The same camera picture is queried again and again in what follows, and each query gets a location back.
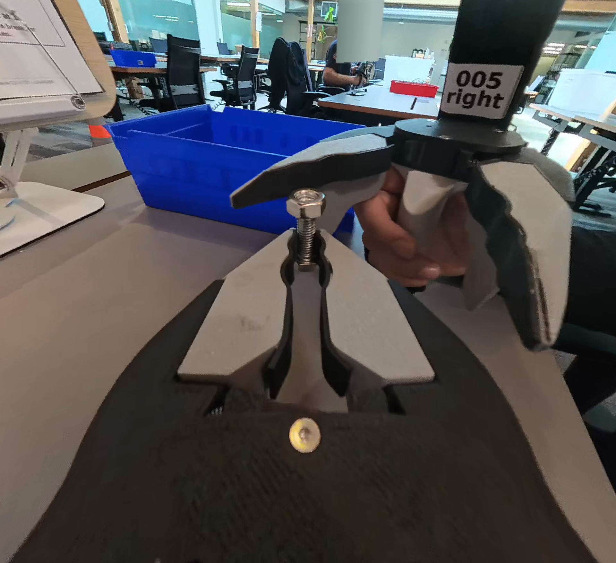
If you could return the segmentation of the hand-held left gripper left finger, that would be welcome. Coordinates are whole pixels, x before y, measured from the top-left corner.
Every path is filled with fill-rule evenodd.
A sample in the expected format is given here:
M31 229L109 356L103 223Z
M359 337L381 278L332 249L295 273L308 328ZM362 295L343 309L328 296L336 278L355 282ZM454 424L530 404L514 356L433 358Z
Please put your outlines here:
M296 231L239 265L218 293L177 375L277 398L291 364Z

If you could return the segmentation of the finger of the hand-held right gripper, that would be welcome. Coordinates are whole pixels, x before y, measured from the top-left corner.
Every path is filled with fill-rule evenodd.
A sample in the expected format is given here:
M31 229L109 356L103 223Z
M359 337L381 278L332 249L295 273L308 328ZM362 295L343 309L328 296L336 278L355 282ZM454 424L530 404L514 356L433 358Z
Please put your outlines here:
M325 196L317 228L334 233L349 209L380 190L394 150L394 144L378 134L319 142L257 174L232 192L230 204L241 209L310 188Z
M567 304L574 187L569 172L528 149L478 163L465 190L471 255L465 305L499 295L522 345L555 343Z

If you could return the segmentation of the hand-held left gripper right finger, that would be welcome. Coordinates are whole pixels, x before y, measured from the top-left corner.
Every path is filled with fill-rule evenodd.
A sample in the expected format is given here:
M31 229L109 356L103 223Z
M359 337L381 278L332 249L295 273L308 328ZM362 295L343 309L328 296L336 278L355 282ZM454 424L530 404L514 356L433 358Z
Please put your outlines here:
M340 397L434 381L386 277L328 232L318 238L321 366Z

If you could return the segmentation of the steel hex nut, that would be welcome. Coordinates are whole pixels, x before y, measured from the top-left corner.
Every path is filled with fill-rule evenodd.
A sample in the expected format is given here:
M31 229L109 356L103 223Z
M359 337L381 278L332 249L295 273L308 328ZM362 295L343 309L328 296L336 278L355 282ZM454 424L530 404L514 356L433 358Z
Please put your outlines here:
M287 211L297 220L319 219L326 208L325 194L317 189L300 188L287 199Z

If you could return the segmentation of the steel hex bolt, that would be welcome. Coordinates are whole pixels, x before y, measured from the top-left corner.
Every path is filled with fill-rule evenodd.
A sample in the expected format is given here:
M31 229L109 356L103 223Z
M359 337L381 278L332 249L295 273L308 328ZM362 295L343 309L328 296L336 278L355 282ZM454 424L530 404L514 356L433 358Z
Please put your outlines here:
M315 240L318 237L317 219L298 218L296 222L297 249L296 263L300 269L308 269L316 264L317 248Z

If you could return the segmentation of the blue plastic bin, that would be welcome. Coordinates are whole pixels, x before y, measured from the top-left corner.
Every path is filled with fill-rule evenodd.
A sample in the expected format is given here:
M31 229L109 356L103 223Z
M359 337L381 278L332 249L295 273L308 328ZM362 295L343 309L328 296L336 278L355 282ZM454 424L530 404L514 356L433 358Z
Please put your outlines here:
M285 199L233 209L231 193L282 159L359 127L208 105L106 126L147 206L276 235L291 226Z

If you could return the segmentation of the person's right hand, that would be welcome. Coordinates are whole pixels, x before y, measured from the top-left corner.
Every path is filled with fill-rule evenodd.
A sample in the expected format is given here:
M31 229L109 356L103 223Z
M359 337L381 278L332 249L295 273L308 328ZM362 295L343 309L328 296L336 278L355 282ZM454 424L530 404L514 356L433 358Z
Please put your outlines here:
M470 243L464 194L447 201L434 241L420 251L415 238L396 222L404 187L405 180L392 167L374 197L355 206L368 263L412 290L420 290L438 278L466 274Z

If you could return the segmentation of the brown wooden desk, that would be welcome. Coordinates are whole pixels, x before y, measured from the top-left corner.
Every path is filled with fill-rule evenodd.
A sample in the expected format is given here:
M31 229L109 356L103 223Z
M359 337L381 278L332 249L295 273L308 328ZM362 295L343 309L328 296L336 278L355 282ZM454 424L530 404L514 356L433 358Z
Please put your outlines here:
M436 119L439 113L434 98L396 94L375 85L365 88L363 94L345 91L320 98L317 103L328 119L364 127L389 126L406 119Z

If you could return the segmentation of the black jacket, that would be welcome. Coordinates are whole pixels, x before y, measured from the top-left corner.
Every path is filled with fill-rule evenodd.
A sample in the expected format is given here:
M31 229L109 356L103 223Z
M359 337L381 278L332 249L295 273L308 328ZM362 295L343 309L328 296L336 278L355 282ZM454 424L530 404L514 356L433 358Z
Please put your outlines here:
M273 43L267 66L270 81L267 109L292 116L307 116L312 106L308 92L312 81L306 66L304 50L297 42L278 37Z

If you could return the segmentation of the red plastic bin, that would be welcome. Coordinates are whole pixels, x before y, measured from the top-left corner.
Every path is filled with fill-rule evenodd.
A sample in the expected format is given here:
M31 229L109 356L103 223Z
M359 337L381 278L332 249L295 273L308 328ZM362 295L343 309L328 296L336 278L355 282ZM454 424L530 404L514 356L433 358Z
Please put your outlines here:
M389 91L397 95L435 98L438 86L424 82L391 80Z

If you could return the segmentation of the white plastic bin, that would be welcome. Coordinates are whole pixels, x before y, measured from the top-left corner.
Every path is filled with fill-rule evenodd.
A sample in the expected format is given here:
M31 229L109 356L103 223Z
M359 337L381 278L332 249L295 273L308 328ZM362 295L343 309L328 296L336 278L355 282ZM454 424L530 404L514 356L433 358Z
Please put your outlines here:
M563 69L559 72L548 105L583 114L610 114L615 106L615 73Z

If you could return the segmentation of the black office chair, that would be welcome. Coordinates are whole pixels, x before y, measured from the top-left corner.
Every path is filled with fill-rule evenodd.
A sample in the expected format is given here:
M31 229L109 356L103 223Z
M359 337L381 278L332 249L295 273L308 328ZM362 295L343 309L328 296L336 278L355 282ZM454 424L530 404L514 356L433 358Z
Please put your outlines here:
M228 107L256 109L256 68L258 66L259 49L242 46L237 64L225 63L220 66L222 74L227 79L214 79L221 89L212 90L209 95L219 98Z
M205 104L199 41L168 34L166 55L165 74L145 80L152 98L139 107L168 112Z

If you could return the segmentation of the light wooden desk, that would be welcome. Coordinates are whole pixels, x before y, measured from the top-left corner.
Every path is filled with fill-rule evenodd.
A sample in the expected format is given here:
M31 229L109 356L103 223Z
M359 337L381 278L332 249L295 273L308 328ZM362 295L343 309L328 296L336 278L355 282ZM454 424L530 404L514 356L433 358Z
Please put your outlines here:
M574 182L574 212L610 219L600 204L589 200L596 191L606 189L615 193L615 114L605 111L597 114L581 110L558 108L532 103L533 119L550 128L541 154L547 156L561 134L581 137L591 148L574 153L566 163Z

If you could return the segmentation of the white document stand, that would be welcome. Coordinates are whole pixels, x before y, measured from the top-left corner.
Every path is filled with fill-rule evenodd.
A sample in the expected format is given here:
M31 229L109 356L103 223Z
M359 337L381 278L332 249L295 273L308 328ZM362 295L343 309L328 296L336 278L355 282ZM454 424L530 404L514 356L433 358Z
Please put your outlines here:
M38 127L72 118L85 109L76 91L1 101L1 257L104 208L100 197L21 179Z

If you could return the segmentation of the small blue parts bin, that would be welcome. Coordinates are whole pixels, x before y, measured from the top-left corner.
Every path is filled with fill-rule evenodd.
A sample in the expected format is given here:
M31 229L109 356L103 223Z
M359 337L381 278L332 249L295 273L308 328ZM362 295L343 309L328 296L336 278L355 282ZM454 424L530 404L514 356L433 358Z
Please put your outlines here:
M134 50L110 50L113 63L118 67L155 67L157 56L154 53Z

